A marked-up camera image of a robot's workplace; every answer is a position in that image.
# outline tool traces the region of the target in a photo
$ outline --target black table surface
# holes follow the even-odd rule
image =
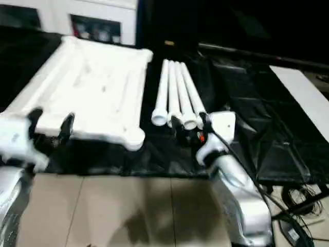
[[[12,29],[0,35],[0,68],[8,78],[2,80],[4,110],[59,45],[60,36]],[[259,182],[328,183],[329,144],[268,65],[176,50],[154,53],[142,103],[142,148],[129,152],[120,145],[71,139],[51,151],[47,172],[209,178],[195,161],[193,148],[179,146],[167,126],[151,123],[161,64],[167,58],[186,62],[208,112],[236,112],[232,146]]]

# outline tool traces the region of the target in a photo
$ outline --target black plastic sheet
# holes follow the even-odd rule
[[[70,140],[52,154],[49,172],[146,177],[208,178],[192,148],[178,145],[170,128],[151,123],[161,64],[149,65],[141,114],[143,147]],[[185,61],[208,112],[236,112],[232,143],[244,167],[264,184],[325,183],[329,144],[267,65],[166,53]]]

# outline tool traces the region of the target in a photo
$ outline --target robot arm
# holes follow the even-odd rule
[[[216,120],[213,124],[209,116],[201,116],[204,130],[197,136],[202,136],[204,141],[196,153],[196,160],[214,178],[213,192],[223,209],[232,245],[273,246],[271,214],[266,202],[239,161],[227,152],[224,143],[214,134],[216,131],[226,141],[233,140],[235,116],[232,118],[232,114],[234,116],[234,113],[217,113],[212,118]],[[172,122],[176,137],[183,140],[184,133],[179,120],[172,119]]]

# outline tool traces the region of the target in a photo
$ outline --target white plastic tray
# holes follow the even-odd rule
[[[74,37],[62,41],[2,117],[26,116],[41,107],[36,133],[58,136],[63,120],[73,112],[72,138],[138,150],[145,137],[139,120],[152,52]]]

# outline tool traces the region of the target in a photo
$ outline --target beige floor tile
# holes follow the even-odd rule
[[[230,246],[210,182],[172,179],[176,246]]]
[[[36,175],[18,247],[64,247],[83,178]]]
[[[169,179],[85,178],[67,247],[173,246]]]

